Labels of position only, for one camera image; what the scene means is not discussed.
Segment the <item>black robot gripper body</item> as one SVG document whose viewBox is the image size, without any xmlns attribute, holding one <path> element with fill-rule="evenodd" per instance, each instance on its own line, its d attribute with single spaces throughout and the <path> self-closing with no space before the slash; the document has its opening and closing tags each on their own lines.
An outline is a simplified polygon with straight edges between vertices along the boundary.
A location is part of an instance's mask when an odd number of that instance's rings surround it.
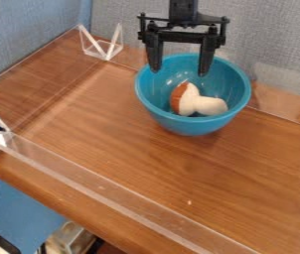
<svg viewBox="0 0 300 254">
<path fill-rule="evenodd" d="M 212 41 L 217 49 L 225 45 L 225 32 L 229 18 L 210 16 L 198 11 L 198 0 L 169 0 L 169 17 L 149 17 L 145 13 L 138 16 L 138 39 L 149 47 L 162 42 L 201 44 Z M 196 29 L 206 26 L 204 33 L 176 32 L 176 28 Z"/>
</svg>

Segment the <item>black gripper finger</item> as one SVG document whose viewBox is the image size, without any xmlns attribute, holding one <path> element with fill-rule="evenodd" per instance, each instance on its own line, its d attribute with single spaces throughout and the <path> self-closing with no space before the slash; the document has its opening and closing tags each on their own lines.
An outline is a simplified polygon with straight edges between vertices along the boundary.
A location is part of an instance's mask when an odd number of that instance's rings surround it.
<svg viewBox="0 0 300 254">
<path fill-rule="evenodd" d="M 200 50 L 198 75 L 205 76 L 209 72 L 217 49 L 217 38 L 204 36 Z"/>
<path fill-rule="evenodd" d="M 162 67 L 164 41 L 158 33 L 146 35 L 147 62 L 153 72 L 158 72 Z"/>
</svg>

